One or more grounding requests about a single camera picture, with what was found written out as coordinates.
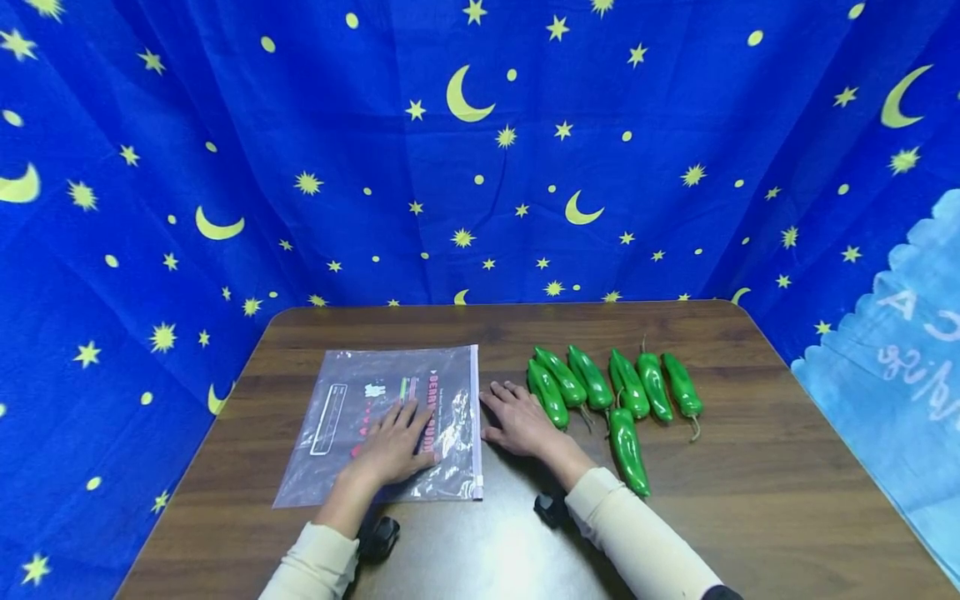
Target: sleeve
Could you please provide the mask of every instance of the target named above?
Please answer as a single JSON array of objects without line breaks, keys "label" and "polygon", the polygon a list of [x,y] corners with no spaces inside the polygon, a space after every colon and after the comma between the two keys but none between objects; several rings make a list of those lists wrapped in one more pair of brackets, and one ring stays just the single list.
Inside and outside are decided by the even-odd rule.
[{"label": "sleeve", "polygon": [[607,554],[635,596],[689,600],[723,586],[693,548],[609,470],[587,471],[566,505],[580,533]]},{"label": "sleeve", "polygon": [[359,541],[325,525],[307,523],[280,561],[260,600],[333,600],[341,598],[357,566]]}]

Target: pepper stem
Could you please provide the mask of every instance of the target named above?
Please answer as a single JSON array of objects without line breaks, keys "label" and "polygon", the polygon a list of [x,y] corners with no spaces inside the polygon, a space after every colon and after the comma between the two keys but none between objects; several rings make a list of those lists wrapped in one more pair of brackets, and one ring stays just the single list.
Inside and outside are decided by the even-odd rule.
[{"label": "pepper stem", "polygon": [[697,421],[696,415],[691,418],[693,419],[693,437],[690,438],[690,443],[693,444],[700,437],[700,422]]}]

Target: yellow crescent moon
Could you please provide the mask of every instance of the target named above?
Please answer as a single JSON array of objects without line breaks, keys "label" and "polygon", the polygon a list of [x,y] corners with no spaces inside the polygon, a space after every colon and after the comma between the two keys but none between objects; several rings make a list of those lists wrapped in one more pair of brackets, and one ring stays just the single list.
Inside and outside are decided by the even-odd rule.
[{"label": "yellow crescent moon", "polygon": [[223,227],[219,225],[213,225],[206,220],[204,208],[202,206],[197,206],[197,229],[200,230],[200,233],[202,233],[204,237],[208,237],[211,240],[229,239],[240,231],[243,231],[243,226],[246,224],[247,222],[243,220],[243,217],[241,217],[240,220],[233,225],[227,225]]},{"label": "yellow crescent moon", "polygon": [[907,76],[900,80],[900,82],[894,85],[894,88],[890,90],[890,93],[887,94],[887,100],[883,103],[883,110],[880,112],[880,123],[883,123],[887,127],[893,129],[899,129],[901,127],[906,127],[907,125],[913,125],[917,121],[924,118],[923,115],[919,117],[908,117],[903,116],[903,113],[900,112],[900,101],[903,99],[903,94],[906,93],[906,88],[910,86],[918,77],[929,69],[932,64],[927,64],[922,67],[918,67],[909,73]]},{"label": "yellow crescent moon", "polygon": [[237,386],[237,382],[234,381],[230,385],[230,391],[227,393],[227,397],[220,399],[217,397],[217,393],[213,391],[213,384],[210,384],[210,389],[206,392],[206,409],[213,413],[214,415],[219,415],[220,411],[224,410],[224,404],[227,403],[227,399],[230,397],[230,394],[233,393],[233,388]]},{"label": "yellow crescent moon", "polygon": [[586,225],[587,223],[593,223],[597,220],[597,217],[603,214],[604,208],[597,210],[596,212],[591,212],[589,215],[585,215],[580,212],[577,208],[577,199],[580,198],[580,192],[584,190],[577,190],[577,193],[573,196],[570,196],[570,200],[566,201],[566,220],[572,223],[573,225]]},{"label": "yellow crescent moon", "polygon": [[740,305],[740,297],[743,296],[744,294],[746,294],[746,293],[749,292],[749,291],[750,291],[750,288],[749,288],[749,287],[742,287],[742,288],[740,288],[739,290],[736,291],[736,294],[733,295],[733,298],[731,298],[730,301],[733,302],[734,304],[736,304],[737,306],[739,306],[739,305]]},{"label": "yellow crescent moon", "polygon": [[453,113],[453,116],[461,121],[476,123],[477,121],[482,121],[487,118],[487,115],[493,111],[496,103],[486,108],[474,108],[467,104],[467,101],[464,99],[464,77],[468,69],[470,69],[470,65],[465,64],[450,78],[450,82],[446,85],[446,106],[450,109],[450,112]]},{"label": "yellow crescent moon", "polygon": [[40,175],[34,164],[27,163],[27,172],[17,180],[5,180],[0,177],[0,202],[24,204],[33,202],[40,195]]}]

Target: blue backdrop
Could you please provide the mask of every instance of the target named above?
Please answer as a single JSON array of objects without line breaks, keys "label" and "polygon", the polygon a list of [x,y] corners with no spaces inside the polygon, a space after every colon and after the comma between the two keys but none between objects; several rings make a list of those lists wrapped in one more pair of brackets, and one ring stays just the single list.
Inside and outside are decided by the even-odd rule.
[{"label": "blue backdrop", "polygon": [[292,306],[719,297],[800,357],[956,185],[958,29],[952,0],[3,0],[0,590],[113,593]]}]

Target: black object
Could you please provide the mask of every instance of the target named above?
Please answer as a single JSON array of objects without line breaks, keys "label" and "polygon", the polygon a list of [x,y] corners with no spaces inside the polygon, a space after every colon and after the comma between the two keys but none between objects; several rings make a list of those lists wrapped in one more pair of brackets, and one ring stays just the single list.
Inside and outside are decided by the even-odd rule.
[{"label": "black object", "polygon": [[394,549],[400,535],[400,524],[388,516],[382,516],[375,524],[368,520],[360,528],[360,559],[384,561]]},{"label": "black object", "polygon": [[564,498],[556,494],[538,493],[534,500],[534,512],[540,515],[550,529],[556,529],[570,519]]}]

